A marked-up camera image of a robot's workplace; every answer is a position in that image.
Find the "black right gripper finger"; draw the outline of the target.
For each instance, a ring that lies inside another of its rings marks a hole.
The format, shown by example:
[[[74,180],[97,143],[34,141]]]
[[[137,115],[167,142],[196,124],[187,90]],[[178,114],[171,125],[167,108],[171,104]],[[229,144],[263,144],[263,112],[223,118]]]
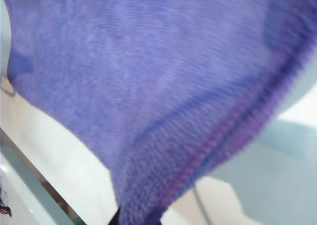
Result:
[[[120,207],[117,209],[116,213],[114,214],[114,216],[112,217],[108,225],[120,225],[119,215],[120,215]]]

